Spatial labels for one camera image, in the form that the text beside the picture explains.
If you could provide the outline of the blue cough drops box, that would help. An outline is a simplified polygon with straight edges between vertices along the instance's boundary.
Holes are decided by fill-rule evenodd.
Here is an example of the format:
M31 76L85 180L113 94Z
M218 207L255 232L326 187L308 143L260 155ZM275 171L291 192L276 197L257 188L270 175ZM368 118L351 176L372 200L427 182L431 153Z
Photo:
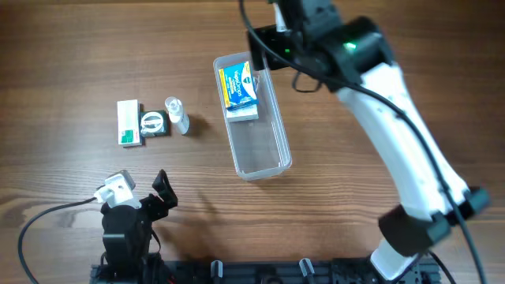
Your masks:
M236 110L258 104L249 61L220 69L219 80L227 110Z

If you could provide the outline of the white plaster box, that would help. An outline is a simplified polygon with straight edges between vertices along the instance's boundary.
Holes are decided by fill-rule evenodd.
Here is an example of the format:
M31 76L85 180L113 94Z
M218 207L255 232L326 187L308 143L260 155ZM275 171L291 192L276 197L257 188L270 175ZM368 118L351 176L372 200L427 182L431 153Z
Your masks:
M259 117L257 105L246 106L236 110L225 110L228 122L250 121Z

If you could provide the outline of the white spray bottle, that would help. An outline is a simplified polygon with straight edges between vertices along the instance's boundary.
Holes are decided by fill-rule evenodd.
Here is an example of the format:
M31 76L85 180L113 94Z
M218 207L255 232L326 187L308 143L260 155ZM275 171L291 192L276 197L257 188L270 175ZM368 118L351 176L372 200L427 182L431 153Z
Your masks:
M165 100L165 107L168 111L170 122L181 135L185 135L189 131L189 117L184 110L181 100L173 96L168 97Z

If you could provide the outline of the clear plastic container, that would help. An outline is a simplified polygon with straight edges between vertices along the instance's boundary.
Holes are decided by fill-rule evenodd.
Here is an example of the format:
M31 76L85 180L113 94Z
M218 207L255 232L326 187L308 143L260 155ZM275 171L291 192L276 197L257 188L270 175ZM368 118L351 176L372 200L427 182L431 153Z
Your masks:
M259 117L248 121L225 120L235 170L246 181L279 175L292 163L270 70L254 71L252 75L258 85Z

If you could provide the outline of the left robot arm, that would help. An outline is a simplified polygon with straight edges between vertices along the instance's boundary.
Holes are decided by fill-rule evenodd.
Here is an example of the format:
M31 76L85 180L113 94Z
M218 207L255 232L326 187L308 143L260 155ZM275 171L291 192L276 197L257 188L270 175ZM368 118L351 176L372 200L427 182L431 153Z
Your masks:
M136 283L164 283L170 271L159 252L149 252L150 241L159 238L152 223L169 215L178 198L165 170L152 183L156 194L139 200L133 195L136 184L127 170L109 176L94 197L102 204L106 280Z

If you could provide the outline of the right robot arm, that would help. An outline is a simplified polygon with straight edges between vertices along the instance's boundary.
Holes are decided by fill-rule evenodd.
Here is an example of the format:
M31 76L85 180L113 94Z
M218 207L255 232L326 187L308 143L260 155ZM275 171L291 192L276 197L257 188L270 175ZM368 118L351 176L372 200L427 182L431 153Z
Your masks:
M441 153L406 87L380 28L368 17L343 21L330 1L278 1L276 22L245 23L259 67L290 67L336 94L386 165L399 203L379 218L382 241L369 261L383 282L396 283L453 227L462 231L481 282L481 258L467 226L490 203Z

